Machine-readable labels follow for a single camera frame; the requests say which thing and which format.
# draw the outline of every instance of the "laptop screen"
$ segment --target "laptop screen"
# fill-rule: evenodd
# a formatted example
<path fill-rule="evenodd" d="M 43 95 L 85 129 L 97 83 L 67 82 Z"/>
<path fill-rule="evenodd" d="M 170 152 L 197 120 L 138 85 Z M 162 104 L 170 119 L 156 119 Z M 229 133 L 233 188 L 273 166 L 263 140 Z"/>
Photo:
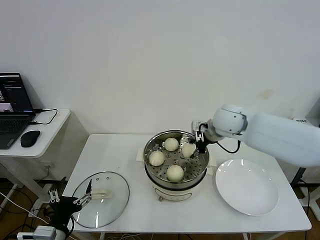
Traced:
<path fill-rule="evenodd" d="M 19 73 L 0 73 L 0 115 L 35 115 Z"/>

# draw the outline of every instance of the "white table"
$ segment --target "white table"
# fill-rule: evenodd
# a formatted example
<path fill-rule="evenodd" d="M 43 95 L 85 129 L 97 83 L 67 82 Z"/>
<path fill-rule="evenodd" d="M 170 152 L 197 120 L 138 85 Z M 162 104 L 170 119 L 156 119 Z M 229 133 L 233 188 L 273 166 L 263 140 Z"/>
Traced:
<path fill-rule="evenodd" d="M 55 111 L 46 111 L 37 114 L 35 121 L 39 123 L 47 123 L 55 114 Z M 42 125 L 29 125 L 22 134 L 39 130 L 40 136 L 38 137 L 36 143 L 31 147 L 21 147 L 20 137 L 15 141 L 11 148 L 7 150 L 0 150 L 0 172 L 5 175 L 12 183 L 14 183 L 14 189 L 17 187 L 23 187 L 25 185 L 39 198 L 33 205 L 34 209 L 38 209 L 42 203 L 48 203 L 50 196 L 48 195 L 48 190 L 51 185 L 48 184 L 44 188 L 41 188 L 30 176 L 28 171 L 21 166 L 16 158 L 39 158 L 41 157 L 50 143 L 53 141 L 57 135 L 60 128 L 63 126 L 68 116 L 70 115 L 69 109 L 58 109 L 58 113 L 50 124 Z M 8 197 L 13 194 L 14 190 L 10 191 Z M 5 205 L 7 201 L 3 201 L 1 206 Z"/>
<path fill-rule="evenodd" d="M 217 145 L 210 145 L 208 148 L 218 166 L 226 160 L 242 158 L 257 162 L 270 172 L 279 189 L 278 206 L 270 214 L 248 216 L 234 210 L 221 198 L 214 181 L 215 174 L 205 176 L 199 192 L 193 198 L 180 202 L 158 201 L 144 168 L 136 161 L 138 149 L 143 148 L 151 137 L 152 135 L 126 134 L 89 136 L 63 195 L 72 196 L 76 187 L 92 174 L 113 171 L 127 180 L 130 197 L 122 215 L 111 224 L 88 229 L 76 223 L 74 231 L 269 233 L 266 235 L 267 239 L 274 239 L 285 232 L 311 228 L 308 217 L 275 158 L 245 144 L 241 145 L 236 154 L 226 153 Z M 221 144 L 230 150 L 237 147 L 234 139 L 224 139 Z"/>

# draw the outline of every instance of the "floor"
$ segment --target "floor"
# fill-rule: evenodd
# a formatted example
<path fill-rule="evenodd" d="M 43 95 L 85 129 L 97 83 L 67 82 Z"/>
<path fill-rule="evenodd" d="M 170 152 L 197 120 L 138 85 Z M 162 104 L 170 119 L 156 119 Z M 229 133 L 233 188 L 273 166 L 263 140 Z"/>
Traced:
<path fill-rule="evenodd" d="M 0 191 L 3 194 L 7 194 L 9 192 L 9 189 L 4 188 L 11 188 L 11 183 L 0 183 Z M 26 187 L 19 189 L 26 195 L 30 197 L 32 201 L 36 200 L 36 196 L 30 192 Z M 299 189 L 295 190 L 296 195 L 298 198 L 301 198 L 303 195 Z M 30 209 L 31 203 L 28 200 L 26 196 L 24 196 L 20 192 L 16 192 L 12 197 L 11 200 L 17 203 L 18 205 Z M 11 212 L 22 212 L 22 210 L 18 207 L 16 207 L 13 204 L 7 204 L 5 207 L 6 210 Z M 38 215 L 40 218 L 43 218 L 46 221 L 49 221 L 47 217 L 44 216 L 44 210 L 42 209 L 40 211 L 40 214 Z M 317 221 L 312 211 L 309 211 L 308 217 L 312 223 L 312 229 L 308 231 L 307 233 L 307 239 L 308 240 L 320 240 L 320 221 Z M 0 213 L 0 240 L 3 240 L 5 236 L 7 236 L 11 231 L 16 229 L 17 227 L 21 226 L 23 223 L 27 225 L 31 225 L 32 219 L 30 217 L 26 218 L 25 213 L 21 214 L 13 214 L 8 213 L 5 211 L 2 211 Z M 39 220 L 35 219 L 32 223 L 32 227 L 35 228 L 38 225 L 44 225 L 44 223 Z M 29 232 L 30 229 L 28 226 L 24 227 L 24 232 Z M 18 232 L 22 232 L 22 228 L 20 227 L 16 231 L 13 231 L 11 234 L 16 234 Z M 94 237 L 98 240 L 99 234 L 94 234 Z M 253 233 L 251 235 L 251 239 L 254 240 L 259 234 Z M 243 237 L 241 234 L 190 234 L 189 235 L 192 240 L 242 240 Z M 119 240 L 121 237 L 121 234 L 106 234 L 105 239 L 107 240 Z M 186 234 L 154 234 L 153 237 L 151 234 L 141 234 L 139 236 L 136 236 L 135 239 L 138 240 L 138 237 L 142 240 L 191 240 Z M 305 232 L 287 232 L 284 235 L 277 238 L 277 240 L 304 240 L 305 239 Z"/>

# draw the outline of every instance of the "black computer mouse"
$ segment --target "black computer mouse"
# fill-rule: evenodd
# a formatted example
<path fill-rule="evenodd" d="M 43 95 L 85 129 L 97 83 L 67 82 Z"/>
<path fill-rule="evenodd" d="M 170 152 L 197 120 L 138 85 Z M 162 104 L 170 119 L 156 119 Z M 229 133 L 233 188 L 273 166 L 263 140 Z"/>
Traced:
<path fill-rule="evenodd" d="M 39 130 L 27 131 L 20 138 L 21 147 L 29 148 L 33 146 L 36 143 L 39 135 L 40 135 Z"/>

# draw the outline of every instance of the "glass lid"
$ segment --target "glass lid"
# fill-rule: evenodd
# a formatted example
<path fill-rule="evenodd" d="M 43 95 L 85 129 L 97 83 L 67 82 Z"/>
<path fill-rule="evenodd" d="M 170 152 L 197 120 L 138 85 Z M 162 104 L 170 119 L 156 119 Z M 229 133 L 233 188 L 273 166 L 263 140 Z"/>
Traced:
<path fill-rule="evenodd" d="M 129 200 L 127 181 L 112 171 L 99 172 L 86 178 L 74 191 L 73 197 L 82 198 L 91 181 L 91 197 L 81 211 L 72 214 L 83 227 L 95 229 L 116 220 Z"/>

